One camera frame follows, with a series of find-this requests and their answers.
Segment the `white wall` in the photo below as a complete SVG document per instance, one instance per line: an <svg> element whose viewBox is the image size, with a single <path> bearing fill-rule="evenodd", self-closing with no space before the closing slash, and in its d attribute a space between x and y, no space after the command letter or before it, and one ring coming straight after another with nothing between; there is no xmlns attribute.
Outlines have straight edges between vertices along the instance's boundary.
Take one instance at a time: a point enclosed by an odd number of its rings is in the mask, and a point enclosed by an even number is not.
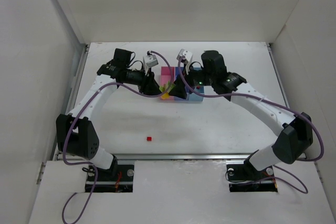
<svg viewBox="0 0 336 224"><path fill-rule="evenodd" d="M67 0L88 42L273 42L298 0Z"/></svg>
<svg viewBox="0 0 336 224"><path fill-rule="evenodd" d="M75 47L51 0L0 0L0 223L27 223Z"/></svg>
<svg viewBox="0 0 336 224"><path fill-rule="evenodd" d="M323 137L318 168L336 216L336 0L300 0L272 50L290 106L308 112ZM318 153L315 141L309 154Z"/></svg>

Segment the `pink block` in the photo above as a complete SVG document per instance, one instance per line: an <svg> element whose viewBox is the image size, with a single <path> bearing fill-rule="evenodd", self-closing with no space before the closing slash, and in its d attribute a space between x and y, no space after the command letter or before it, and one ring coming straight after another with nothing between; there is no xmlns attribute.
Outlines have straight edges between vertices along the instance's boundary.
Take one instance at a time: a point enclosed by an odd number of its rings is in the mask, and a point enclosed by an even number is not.
<svg viewBox="0 0 336 224"><path fill-rule="evenodd" d="M173 76L175 76L175 68L171 68L173 72ZM160 77L160 86L166 85L168 86L168 82L170 81L170 71L168 67L161 67L161 77ZM165 100L174 100L174 97L169 97L168 99Z"/></svg>

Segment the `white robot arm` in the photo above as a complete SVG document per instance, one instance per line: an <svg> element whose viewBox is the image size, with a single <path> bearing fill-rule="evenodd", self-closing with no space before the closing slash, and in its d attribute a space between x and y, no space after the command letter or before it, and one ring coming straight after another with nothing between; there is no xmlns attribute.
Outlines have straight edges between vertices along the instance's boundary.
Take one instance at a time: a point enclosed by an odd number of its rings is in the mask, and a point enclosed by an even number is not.
<svg viewBox="0 0 336 224"><path fill-rule="evenodd" d="M75 129L71 132L67 153L89 160L99 169L110 170L111 173L117 166L117 159L99 145L99 138L93 127L93 122L104 104L118 88L116 84L107 84L112 82L135 84L139 87L139 92L145 95L161 94L151 71L152 67L158 65L156 56L148 53L143 57L142 69L132 70L129 69L132 53L116 49L113 59L100 67L93 85L79 104L68 114L60 114L56 120L58 149L62 151L70 126L80 114ZM99 93L85 107L97 91Z"/></svg>
<svg viewBox="0 0 336 224"><path fill-rule="evenodd" d="M182 61L180 55L184 55L183 52L180 52L177 57L179 62ZM254 89L245 78L237 73L227 72L223 56L218 51L205 51L202 54L201 70L193 69L190 67L189 60L183 59L184 80L180 75L177 76L175 86L169 92L170 95L185 99L186 84L189 90L194 90L196 86L212 86L217 94L236 94L225 98L259 118L278 137L275 143L251 154L244 164L227 165L229 175L231 175L230 181L258 180L260 174L272 165L280 162L292 164L312 144L312 128L305 120L294 116L291 112L262 102L268 99ZM311 121L305 113L301 116Z"/></svg>

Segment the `white panel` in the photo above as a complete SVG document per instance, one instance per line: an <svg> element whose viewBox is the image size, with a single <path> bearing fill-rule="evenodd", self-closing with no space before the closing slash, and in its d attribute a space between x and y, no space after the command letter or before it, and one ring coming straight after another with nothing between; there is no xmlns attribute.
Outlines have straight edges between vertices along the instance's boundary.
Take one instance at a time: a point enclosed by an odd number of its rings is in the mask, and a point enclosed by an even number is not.
<svg viewBox="0 0 336 224"><path fill-rule="evenodd" d="M328 121L322 110L323 104L319 102L309 73L305 70L286 28L282 30L272 50L289 105L293 109L307 112L321 133L325 146L325 155L322 160L318 161L318 168L323 177L323 186L326 190L328 201L335 215L336 147L328 127ZM316 137L314 137L313 145L308 149L308 154L310 157L316 157L319 153L320 147Z"/></svg>
<svg viewBox="0 0 336 224"><path fill-rule="evenodd" d="M291 107L306 110L326 146L318 162L336 216L336 1L300 0L276 40L276 63ZM317 155L314 144L309 149Z"/></svg>
<svg viewBox="0 0 336 224"><path fill-rule="evenodd" d="M73 192L84 190L80 167L66 167L61 161L57 166L52 166L54 174L48 173L42 180L30 224L60 224L61 210L72 194L67 187ZM93 194L78 223L334 224L314 164L280 166L302 179L309 194L298 193L282 182L277 183L278 193L230 193L224 178L225 161L136 162L133 192ZM274 171L300 186L290 175ZM64 186L54 186L55 181ZM71 200L65 212L69 223L79 215L87 197L88 193L81 193Z"/></svg>
<svg viewBox="0 0 336 224"><path fill-rule="evenodd" d="M267 41L298 0L68 0L86 42Z"/></svg>
<svg viewBox="0 0 336 224"><path fill-rule="evenodd" d="M218 50L228 71L245 77L270 100L284 104L268 49L261 42L110 42L92 43L78 91L77 104L90 89L102 64L113 58L115 48L162 53L172 66L181 48L201 61L204 50ZM160 79L160 65L153 68ZM205 87L207 94L215 94ZM245 109L224 98L202 103L164 102L119 88L93 122L100 144L111 153L252 153L274 143L274 133Z"/></svg>
<svg viewBox="0 0 336 224"><path fill-rule="evenodd" d="M51 0L0 0L0 222L27 223L74 47Z"/></svg>

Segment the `purple cable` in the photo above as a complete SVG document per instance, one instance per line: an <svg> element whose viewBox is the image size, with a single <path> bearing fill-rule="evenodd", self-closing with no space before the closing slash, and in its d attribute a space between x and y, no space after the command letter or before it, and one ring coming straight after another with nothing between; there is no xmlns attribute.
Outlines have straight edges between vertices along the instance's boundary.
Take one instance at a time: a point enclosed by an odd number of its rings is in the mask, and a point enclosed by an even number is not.
<svg viewBox="0 0 336 224"><path fill-rule="evenodd" d="M321 148L321 152L320 152L320 155L318 157L315 157L315 158L312 158L312 159L304 159L304 158L298 158L299 161L305 161L305 162L314 162L314 161L317 161L317 160L320 160L323 155L324 155L324 144L323 144L323 141L322 141L322 137L319 133L319 131L317 130L317 128L315 127L315 125L310 122L306 117L304 117L303 115L301 115L299 112L295 111L295 110L292 110L286 106L283 106L281 104L278 104L278 103L275 103L275 102L271 102L271 101L268 101L268 100L263 100L262 98L260 97L256 97L255 95L251 95L251 94L238 94L238 93L230 93L230 94L216 94L216 95L208 95L208 94L202 94L202 93L199 93L197 92L196 90L194 90L192 87L190 87L190 85L186 82L183 74L182 74L182 69L181 69L181 61L185 59L185 57L181 57L179 59L179 63L177 65L177 68L178 68L178 72L181 76L181 79L183 81L183 83L185 84L185 86L190 90L192 91L193 93L199 95L200 97L206 97L206 98L217 98L217 97L233 97L233 96L237 96L237 97L250 97L250 98L253 98L253 99L256 99L256 100L259 100L261 102L264 102L264 103L267 103L267 104L270 104L270 105L273 105L273 106L276 106L276 107L279 107L283 110L287 110L291 113L293 113L294 115L296 115L297 117L303 119L307 124L309 124L309 126L314 130L316 136L317 136L317 139L320 143L320 148Z"/></svg>
<svg viewBox="0 0 336 224"><path fill-rule="evenodd" d="M273 167L285 172L285 173L288 173L289 175L293 176L303 187L304 187L304 191L301 190L300 188L296 187L295 185L289 183L288 181L284 180L283 178L279 178L279 177L275 177L275 176L270 176L270 177L266 177L266 178L262 178L262 179L259 179L259 180L256 180L256 181L251 181L251 182L247 182L247 183L237 183L237 185L243 185L243 186L247 186L247 185L253 185L253 184L256 184L258 182L261 182L261 181L264 181L264 180L269 180L269 179L277 179L277 180L280 180L282 182L284 182L285 184L289 185L290 187L294 188L295 190L299 191L300 193L303 193L303 194L308 194L308 188L306 187L306 185L297 177L295 176L293 173L277 166L277 165L274 165Z"/></svg>
<svg viewBox="0 0 336 224"><path fill-rule="evenodd" d="M67 134L67 136L66 136L66 138L65 138L65 141L64 141L63 154L62 154L63 161L64 161L64 163L65 163L66 165L92 165L92 167L93 167L93 169L94 169L94 171L95 171L95 180L93 181L91 191L90 191L89 196L88 196L88 198L87 198L87 200L86 200L86 202L85 202L85 204L84 204L84 206L83 206L82 211L80 212L78 218L77 218L74 222L72 222L72 223L68 223L68 222L66 222L65 217L64 217L64 212L65 212L65 209L66 209L68 203L70 202L70 200L71 200L77 193L72 194L72 195L70 196L70 198L67 200L67 202L65 203L65 205L64 205L64 207L63 207L63 210L62 210L62 221L63 221L64 224L75 224L75 223L77 223L77 222L79 221L79 219L82 217L82 215L83 215L83 213L84 213L84 211L85 211L85 209L86 209L86 206L87 206L87 204L88 204L88 202L89 202L89 200L90 200L90 198L91 198L91 196L92 196L92 193L93 193L93 190L94 190L94 188L95 188L95 186L96 186L97 178L98 178L98 170L97 170L96 166L95 166L93 163L88 162L88 161L84 161L84 162L76 162L76 163L70 163L70 162L67 161L67 157L66 157L67 147L68 147L68 142L69 142L69 139L70 139L70 135L71 135L71 133L72 133L72 131L73 131L73 129L74 129L74 127L75 127L75 125L76 125L76 123L77 123L79 117L80 117L80 116L82 115L82 113L84 112L84 110L88 107L88 105L94 100L94 98L100 93L100 91L101 91L102 89L104 89L104 88L106 88L106 87L108 87L108 86L111 86L111 85L119 85L119 86L122 86L122 87L124 87L124 88L126 88L126 89L132 91L132 92L135 93L135 94L141 95L142 97L148 97L148 98L157 98L157 97L160 97L160 96L166 94L166 93L170 90L170 88L171 88L171 86L172 86L172 84L173 84L173 82L174 82L174 75L173 75L173 71L172 71L171 66L169 65L168 61L163 57L163 55L161 55L160 53L155 52L155 51L150 51L150 52L153 53L153 54L158 55L159 57L161 57L161 58L164 60L164 62L167 64L167 66L169 67L170 76L171 76L171 81L170 81L170 83L169 83L167 89L166 89L164 92L162 92L161 94L157 94L157 95L146 95L146 94L142 94L142 93L140 93L140 92L137 92L137 91L133 90L132 88L126 86L126 85L123 84L123 83L110 82L110 83L107 83L107 84L101 86L100 89L99 89L96 93L94 93L94 95L93 95L93 96L88 100L88 102L83 106L83 108L79 111L78 115L76 116L76 118L75 118L74 121L72 122L72 124L71 124L71 126L70 126L70 129L69 129L69 131L68 131L68 134Z"/></svg>

